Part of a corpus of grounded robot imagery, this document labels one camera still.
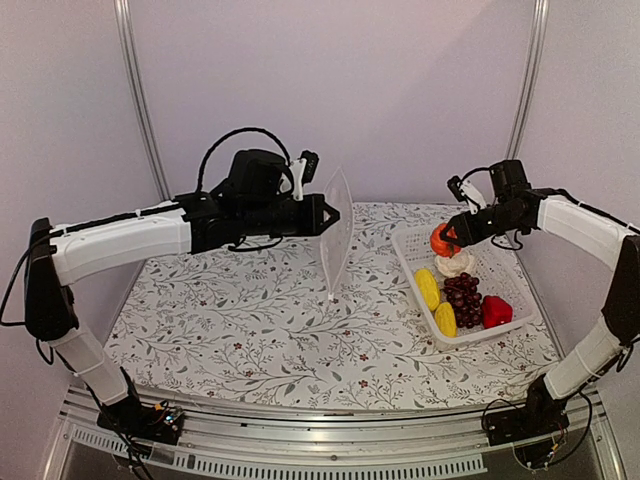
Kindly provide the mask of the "orange toy pumpkin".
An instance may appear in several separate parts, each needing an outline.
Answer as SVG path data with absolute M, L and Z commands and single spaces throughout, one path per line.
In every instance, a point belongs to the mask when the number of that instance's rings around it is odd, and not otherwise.
M 446 224 L 442 223 L 433 230 L 430 236 L 430 246 L 436 255 L 444 258 L 452 258 L 461 252 L 461 248 L 441 238 L 441 233 L 445 227 Z

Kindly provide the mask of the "aluminium front rail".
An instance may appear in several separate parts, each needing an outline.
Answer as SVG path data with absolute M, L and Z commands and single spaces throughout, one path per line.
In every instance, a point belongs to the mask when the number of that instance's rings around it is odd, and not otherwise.
M 514 444 L 491 445 L 484 406 L 326 410 L 209 399 L 144 388 L 146 403 L 184 411 L 176 445 L 153 444 L 155 479 L 626 479 L 595 390 L 571 400 L 548 468 L 523 466 Z

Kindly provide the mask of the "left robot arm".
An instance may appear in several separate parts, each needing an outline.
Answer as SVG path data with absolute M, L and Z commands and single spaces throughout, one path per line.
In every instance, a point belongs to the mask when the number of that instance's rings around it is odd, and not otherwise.
M 148 209 L 85 223 L 54 227 L 46 218 L 35 221 L 25 258 L 26 330 L 66 361 L 126 433 L 141 433 L 148 412 L 125 373 L 80 326 L 71 285 L 153 257 L 221 247 L 241 252 L 252 236 L 319 236 L 340 213 L 324 195 L 303 191 L 317 164 L 309 151 L 289 160 L 266 150 L 241 150 L 228 176 L 210 191 L 197 188 Z

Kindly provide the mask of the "left aluminium frame post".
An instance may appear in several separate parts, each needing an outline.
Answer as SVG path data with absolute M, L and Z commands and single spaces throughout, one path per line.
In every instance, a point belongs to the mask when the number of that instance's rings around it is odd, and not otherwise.
M 171 197 L 171 192 L 160 158 L 159 147 L 144 91 L 142 72 L 135 44 L 130 2 L 126 0 L 115 0 L 113 4 L 125 74 L 129 84 L 133 109 L 151 177 L 159 198 L 161 200 L 168 200 Z

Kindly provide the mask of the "white plastic basket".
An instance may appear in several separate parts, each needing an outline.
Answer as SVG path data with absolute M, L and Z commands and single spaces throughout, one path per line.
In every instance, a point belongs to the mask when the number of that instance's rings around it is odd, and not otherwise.
M 536 318 L 506 253 L 476 245 L 446 257 L 435 234 L 434 227 L 405 228 L 391 241 L 438 350 L 494 339 Z

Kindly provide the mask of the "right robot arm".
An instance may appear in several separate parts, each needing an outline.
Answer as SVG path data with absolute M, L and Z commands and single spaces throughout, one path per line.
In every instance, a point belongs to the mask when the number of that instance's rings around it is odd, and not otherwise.
M 554 422 L 554 405 L 610 368 L 623 369 L 639 342 L 639 230 L 564 189 L 532 187 L 519 160 L 503 160 L 485 171 L 494 192 L 492 203 L 485 202 L 467 175 L 448 180 L 454 197 L 469 208 L 447 222 L 442 240 L 464 248 L 508 232 L 528 235 L 540 230 L 598 259 L 613 273 L 596 325 L 529 387 L 530 404 L 518 412 L 516 422 L 524 435 L 537 436 Z

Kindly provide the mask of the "white toy cauliflower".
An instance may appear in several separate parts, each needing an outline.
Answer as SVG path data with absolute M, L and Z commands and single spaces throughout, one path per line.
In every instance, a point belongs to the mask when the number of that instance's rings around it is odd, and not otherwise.
M 473 274 L 477 265 L 477 258 L 461 250 L 452 257 L 435 256 L 435 266 L 439 273 L 445 278 L 454 278 L 462 273 Z

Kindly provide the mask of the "floral patterned table mat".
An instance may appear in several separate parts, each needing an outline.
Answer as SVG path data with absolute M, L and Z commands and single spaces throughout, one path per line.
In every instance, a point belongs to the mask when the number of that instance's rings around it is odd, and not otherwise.
M 342 282 L 329 296 L 315 240 L 254 254 L 146 263 L 106 343 L 143 386 L 319 409 L 428 409 L 517 400 L 558 355 L 535 319 L 441 352 L 391 241 L 452 206 L 359 203 Z

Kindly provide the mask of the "right aluminium frame post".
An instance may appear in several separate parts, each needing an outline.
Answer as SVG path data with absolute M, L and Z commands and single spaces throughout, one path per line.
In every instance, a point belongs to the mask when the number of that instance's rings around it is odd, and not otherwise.
M 549 6 L 549 0 L 535 0 L 533 4 L 533 17 L 524 75 L 505 153 L 507 159 L 516 159 L 518 157 L 525 136 L 544 52 Z

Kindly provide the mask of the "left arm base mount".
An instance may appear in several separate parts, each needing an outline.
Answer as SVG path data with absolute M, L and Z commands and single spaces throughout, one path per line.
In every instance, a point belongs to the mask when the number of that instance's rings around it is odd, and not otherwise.
M 184 425 L 184 410 L 163 400 L 154 406 L 144 405 L 134 382 L 122 371 L 127 396 L 113 405 L 99 404 L 97 425 L 123 436 L 157 443 L 177 445 Z

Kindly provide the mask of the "purple toy grapes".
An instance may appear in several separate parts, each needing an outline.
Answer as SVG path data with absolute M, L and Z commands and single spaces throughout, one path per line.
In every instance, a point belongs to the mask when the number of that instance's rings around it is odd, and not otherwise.
M 444 295 L 453 307 L 458 328 L 471 329 L 483 322 L 478 284 L 479 279 L 467 273 L 444 281 Z

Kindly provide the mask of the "red toy bell pepper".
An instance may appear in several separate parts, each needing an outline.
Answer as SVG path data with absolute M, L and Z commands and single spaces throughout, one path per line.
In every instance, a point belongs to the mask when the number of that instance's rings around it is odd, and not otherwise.
M 485 329 L 508 324 L 513 319 L 513 308 L 498 296 L 485 296 L 481 303 L 483 326 Z

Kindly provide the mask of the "aluminium frame post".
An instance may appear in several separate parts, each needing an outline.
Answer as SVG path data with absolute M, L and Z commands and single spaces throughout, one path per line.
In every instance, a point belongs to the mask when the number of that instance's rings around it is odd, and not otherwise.
M 516 159 L 518 157 L 525 136 L 544 52 L 549 6 L 549 0 L 535 0 L 533 4 L 533 17 L 524 75 L 505 153 L 507 159 Z
M 142 72 L 135 44 L 130 2 L 126 0 L 115 0 L 113 4 L 125 74 L 129 84 L 133 109 L 151 177 L 159 198 L 161 200 L 168 200 L 171 197 L 171 192 L 160 158 L 159 147 L 144 91 Z

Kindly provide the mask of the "clear zip top bag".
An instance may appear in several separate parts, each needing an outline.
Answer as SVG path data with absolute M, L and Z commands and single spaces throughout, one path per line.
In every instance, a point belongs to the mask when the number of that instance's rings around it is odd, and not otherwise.
M 330 178 L 324 194 L 328 205 L 340 214 L 340 219 L 321 235 L 319 243 L 327 297 L 329 301 L 333 301 L 336 299 L 339 282 L 346 269 L 354 232 L 353 201 L 348 181 L 341 167 Z

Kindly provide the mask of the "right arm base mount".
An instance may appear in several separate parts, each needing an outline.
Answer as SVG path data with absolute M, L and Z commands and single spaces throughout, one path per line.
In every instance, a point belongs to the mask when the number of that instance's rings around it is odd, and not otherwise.
M 569 426 L 567 402 L 554 399 L 544 380 L 538 379 L 529 386 L 522 406 L 484 413 L 481 426 L 491 446 L 559 432 Z

